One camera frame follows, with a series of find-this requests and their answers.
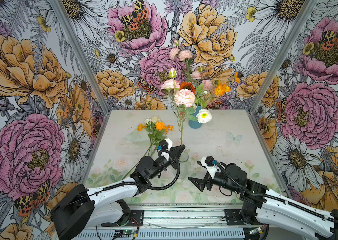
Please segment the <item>large pink peony stem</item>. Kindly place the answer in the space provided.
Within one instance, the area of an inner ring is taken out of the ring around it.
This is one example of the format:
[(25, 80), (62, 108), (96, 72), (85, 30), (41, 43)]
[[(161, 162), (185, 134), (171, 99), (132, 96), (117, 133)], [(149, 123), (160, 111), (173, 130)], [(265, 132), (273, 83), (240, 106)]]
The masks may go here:
[(174, 40), (174, 47), (170, 51), (170, 59), (174, 60), (178, 58), (179, 61), (183, 62), (186, 66), (185, 70), (183, 71), (184, 75), (187, 77), (187, 82), (193, 83), (194, 79), (192, 77), (192, 61), (193, 61), (193, 54), (190, 50), (185, 49), (179, 40)]

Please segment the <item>orange poppy flower stem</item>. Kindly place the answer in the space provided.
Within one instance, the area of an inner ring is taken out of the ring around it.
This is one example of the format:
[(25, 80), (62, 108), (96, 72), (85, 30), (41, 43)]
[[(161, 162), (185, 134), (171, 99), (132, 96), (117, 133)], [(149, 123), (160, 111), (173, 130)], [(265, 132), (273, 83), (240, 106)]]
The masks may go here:
[(241, 74), (238, 71), (221, 72), (219, 75), (212, 77), (214, 96), (222, 97), (231, 93), (241, 83)]

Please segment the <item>white flower stem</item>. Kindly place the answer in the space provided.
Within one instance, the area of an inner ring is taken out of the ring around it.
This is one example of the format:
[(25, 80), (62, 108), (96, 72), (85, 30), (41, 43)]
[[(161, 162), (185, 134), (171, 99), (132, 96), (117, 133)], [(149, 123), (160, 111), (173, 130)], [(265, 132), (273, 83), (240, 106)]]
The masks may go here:
[(213, 118), (212, 114), (207, 109), (207, 100), (210, 98), (210, 96), (210, 91), (207, 90), (199, 92), (196, 96), (196, 119), (199, 124), (209, 123)]

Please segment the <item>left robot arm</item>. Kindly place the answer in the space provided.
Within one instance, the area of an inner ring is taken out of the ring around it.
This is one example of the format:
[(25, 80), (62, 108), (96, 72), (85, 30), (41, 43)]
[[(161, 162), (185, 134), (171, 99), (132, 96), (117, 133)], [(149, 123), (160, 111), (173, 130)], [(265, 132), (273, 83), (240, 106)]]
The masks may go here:
[[(122, 226), (128, 221), (131, 210), (126, 198), (135, 197), (146, 190), (164, 191), (177, 181), (181, 166), (179, 158), (185, 145), (169, 147), (162, 141), (159, 156), (140, 159), (134, 172), (123, 181), (97, 188), (86, 188), (83, 184), (72, 188), (51, 210), (51, 219), (60, 240), (71, 240), (85, 228), (105, 223)], [(152, 186), (150, 180), (173, 167), (174, 179), (163, 187)]]

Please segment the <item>teal ceramic vase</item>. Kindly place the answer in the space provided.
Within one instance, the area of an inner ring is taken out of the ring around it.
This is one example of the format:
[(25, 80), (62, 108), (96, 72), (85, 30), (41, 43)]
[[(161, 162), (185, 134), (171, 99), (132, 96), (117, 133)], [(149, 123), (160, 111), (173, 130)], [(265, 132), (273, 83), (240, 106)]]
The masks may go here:
[(201, 106), (197, 106), (195, 112), (191, 114), (191, 118), (189, 119), (190, 128), (199, 129), (202, 126), (202, 123), (199, 123), (197, 120), (197, 115), (201, 109), (202, 109)]

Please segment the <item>pink rose flower stem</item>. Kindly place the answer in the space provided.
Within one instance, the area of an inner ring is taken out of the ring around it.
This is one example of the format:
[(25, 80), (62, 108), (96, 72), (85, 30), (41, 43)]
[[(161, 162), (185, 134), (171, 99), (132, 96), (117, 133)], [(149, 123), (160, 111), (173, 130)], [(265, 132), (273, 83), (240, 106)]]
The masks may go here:
[(214, 88), (212, 81), (209, 79), (203, 79), (202, 73), (199, 71), (191, 73), (191, 78), (196, 83), (197, 88), (200, 89), (199, 85), (202, 85), (201, 89), (204, 92), (209, 92)]

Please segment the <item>large orange-yellow flower stem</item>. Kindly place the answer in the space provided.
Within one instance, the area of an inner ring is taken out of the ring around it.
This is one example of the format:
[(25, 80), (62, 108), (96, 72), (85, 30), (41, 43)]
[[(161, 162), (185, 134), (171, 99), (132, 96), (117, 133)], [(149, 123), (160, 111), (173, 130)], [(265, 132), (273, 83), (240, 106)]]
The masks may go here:
[(165, 125), (162, 121), (157, 122), (155, 125), (151, 123), (150, 125), (148, 125), (145, 129), (143, 129), (140, 132), (138, 131), (138, 127), (137, 127), (137, 133), (146, 135), (149, 139), (148, 148), (144, 152), (143, 156), (151, 157), (156, 151), (159, 145), (159, 142), (166, 139), (167, 133), (172, 130), (173, 130), (173, 126)]

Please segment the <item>orange sunflower stem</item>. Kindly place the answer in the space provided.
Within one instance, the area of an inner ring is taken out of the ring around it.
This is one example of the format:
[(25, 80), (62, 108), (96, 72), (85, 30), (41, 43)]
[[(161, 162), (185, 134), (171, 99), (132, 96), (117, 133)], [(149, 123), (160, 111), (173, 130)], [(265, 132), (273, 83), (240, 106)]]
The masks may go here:
[(194, 95), (197, 94), (195, 87), (189, 82), (182, 82), (180, 84), (180, 90), (183, 90), (183, 89), (190, 90), (191, 92), (193, 92)]

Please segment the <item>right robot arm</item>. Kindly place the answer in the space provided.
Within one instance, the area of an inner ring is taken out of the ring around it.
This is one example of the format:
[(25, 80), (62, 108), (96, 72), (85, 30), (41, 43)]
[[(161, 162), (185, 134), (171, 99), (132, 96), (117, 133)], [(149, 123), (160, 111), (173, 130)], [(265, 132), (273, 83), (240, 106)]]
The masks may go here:
[(226, 221), (245, 225), (270, 225), (298, 234), (307, 240), (338, 240), (338, 210), (319, 210), (291, 200), (267, 186), (247, 178), (235, 164), (198, 162), (207, 170), (203, 179), (189, 178), (201, 192), (213, 186), (239, 194), (242, 208), (227, 214)]

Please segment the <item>cream ranunculus flower stem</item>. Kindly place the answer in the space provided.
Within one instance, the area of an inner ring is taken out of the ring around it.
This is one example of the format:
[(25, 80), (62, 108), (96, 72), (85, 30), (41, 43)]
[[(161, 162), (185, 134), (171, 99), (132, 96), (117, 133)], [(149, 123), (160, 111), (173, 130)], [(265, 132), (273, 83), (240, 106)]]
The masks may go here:
[(144, 123), (146, 126), (150, 125), (151, 123), (153, 123), (154, 125), (157, 123), (157, 122), (160, 122), (161, 119), (158, 117), (158, 116), (153, 116), (151, 118), (147, 118)]

